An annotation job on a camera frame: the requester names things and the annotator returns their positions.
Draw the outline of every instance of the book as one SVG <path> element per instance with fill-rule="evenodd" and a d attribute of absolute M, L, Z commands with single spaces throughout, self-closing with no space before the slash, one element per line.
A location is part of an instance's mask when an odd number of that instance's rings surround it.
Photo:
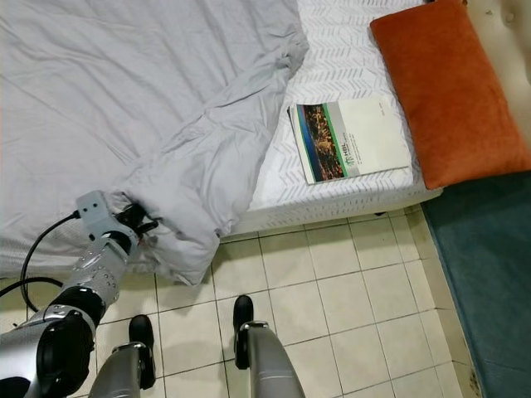
<path fill-rule="evenodd" d="M 385 97 L 288 109 L 308 184 L 407 167 L 402 122 Z"/>

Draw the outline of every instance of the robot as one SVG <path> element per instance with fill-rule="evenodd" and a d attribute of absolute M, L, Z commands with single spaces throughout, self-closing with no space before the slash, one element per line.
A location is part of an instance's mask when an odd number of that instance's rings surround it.
<path fill-rule="evenodd" d="M 112 214 L 100 191 L 78 198 L 76 204 L 77 211 L 71 218 L 83 220 L 92 242 L 51 303 L 27 322 L 0 336 L 2 396 L 58 398 L 69 396 L 81 387 L 89 373 L 95 330 L 106 310 L 118 299 L 120 281 L 142 236 L 158 226 L 152 220 L 144 223 L 147 216 L 138 204 Z M 26 282 L 21 280 L 7 291 Z M 233 325 L 236 365 L 251 369 L 253 398 L 304 398 L 282 344 L 267 323 L 254 320 L 249 297 L 237 299 Z M 139 398 L 140 390 L 153 386 L 153 340 L 149 318 L 134 317 L 129 324 L 129 342 L 113 350 L 101 367 L 89 397 Z"/>

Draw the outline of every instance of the black cable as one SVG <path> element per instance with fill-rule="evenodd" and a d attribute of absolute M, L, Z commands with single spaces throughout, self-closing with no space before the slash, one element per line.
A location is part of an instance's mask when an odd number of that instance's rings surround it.
<path fill-rule="evenodd" d="M 17 282 L 17 284 L 19 284 L 18 286 L 20 286 L 20 291 L 22 293 L 22 298 L 24 299 L 24 303 L 26 303 L 26 305 L 31 308 L 33 311 L 35 311 L 36 313 L 39 311 L 38 308 L 32 303 L 32 301 L 30 300 L 29 298 L 29 295 L 27 293 L 27 284 L 24 283 L 25 280 L 29 280 L 29 279 L 26 279 L 26 273 L 27 273 L 27 266 L 29 265 L 30 263 L 30 259 L 32 258 L 32 255 L 33 255 L 33 252 L 35 251 L 35 249 L 37 248 L 37 246 L 39 246 L 39 243 L 41 243 L 41 240 L 44 239 L 44 237 L 46 235 L 48 235 L 50 232 L 52 232 L 53 230 L 55 230 L 58 226 L 64 224 L 65 222 L 69 221 L 69 220 L 74 220 L 75 218 L 80 218 L 80 213 L 78 211 L 74 211 L 72 214 L 70 214 L 69 216 L 63 218 L 62 220 L 59 220 L 58 222 L 56 222 L 53 226 L 50 226 L 48 227 L 44 232 L 42 232 L 38 237 L 37 239 L 35 240 L 35 242 L 33 242 L 33 245 L 32 247 L 30 248 L 30 250 L 27 252 L 27 255 L 26 255 L 26 259 L 24 259 L 24 264 L 22 264 L 22 270 L 21 270 L 21 273 L 20 273 L 20 280 Z M 49 279 L 47 280 L 46 282 L 49 282 L 51 284 L 54 284 L 55 286 L 59 286 L 61 287 L 63 285 L 63 283 L 59 282 L 58 280 L 55 280 L 55 279 L 52 279 L 52 278 L 46 278 L 46 279 Z"/>
<path fill-rule="evenodd" d="M 54 284 L 55 286 L 58 286 L 58 287 L 61 287 L 63 285 L 61 282 L 53 278 L 47 278 L 46 276 L 34 276 L 31 278 L 25 278 L 24 280 L 19 280 L 15 282 L 14 284 L 10 284 L 6 288 L 0 290 L 0 297 L 4 296 L 5 294 L 8 294 L 9 292 L 18 288 L 19 286 L 23 286 L 25 284 L 32 284 L 34 282 L 47 282 L 48 284 Z"/>

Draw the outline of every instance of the green stripe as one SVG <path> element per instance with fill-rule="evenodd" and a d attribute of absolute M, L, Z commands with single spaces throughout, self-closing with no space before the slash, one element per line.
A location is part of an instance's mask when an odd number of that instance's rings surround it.
<path fill-rule="evenodd" d="M 309 154 L 308 154 L 308 147 L 306 146 L 306 140 L 304 139 L 304 133 L 303 133 L 303 129 L 302 129 L 302 121 L 300 120 L 300 114 L 299 114 L 299 107 L 302 106 L 302 105 L 296 105 L 295 106 L 295 112 L 297 113 L 297 120 L 299 120 L 299 128 L 300 128 L 300 137 L 302 138 L 302 144 L 304 145 L 304 153 L 306 153 L 306 158 L 308 159 L 308 166 L 309 166 L 309 171 L 312 173 L 312 177 L 314 178 L 314 182 L 318 182 L 316 179 L 315 179 L 315 175 L 314 175 L 314 168 L 312 167 L 312 162 L 309 160 Z"/>
<path fill-rule="evenodd" d="M 348 177 L 347 169 L 345 168 L 345 165 L 343 163 L 343 156 L 341 156 L 341 148 L 338 145 L 338 140 L 335 138 L 334 126 L 332 125 L 332 119 L 330 118 L 330 114 L 329 114 L 329 107 L 327 104 L 323 104 L 323 108 L 324 108 L 324 115 L 326 116 L 326 120 L 330 127 L 330 133 L 332 134 L 332 140 L 334 141 L 335 153 L 339 159 L 339 164 L 341 164 L 341 170 L 343 170 L 343 175 L 345 177 Z"/>

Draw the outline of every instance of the gray bed sheet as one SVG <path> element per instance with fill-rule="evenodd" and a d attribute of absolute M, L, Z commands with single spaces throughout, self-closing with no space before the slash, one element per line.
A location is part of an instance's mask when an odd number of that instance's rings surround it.
<path fill-rule="evenodd" d="M 308 49 L 295 0 L 6 0 L 0 273 L 91 190 L 160 227 L 137 270 L 201 281 L 247 209 Z M 67 270 L 74 222 L 30 271 Z"/>

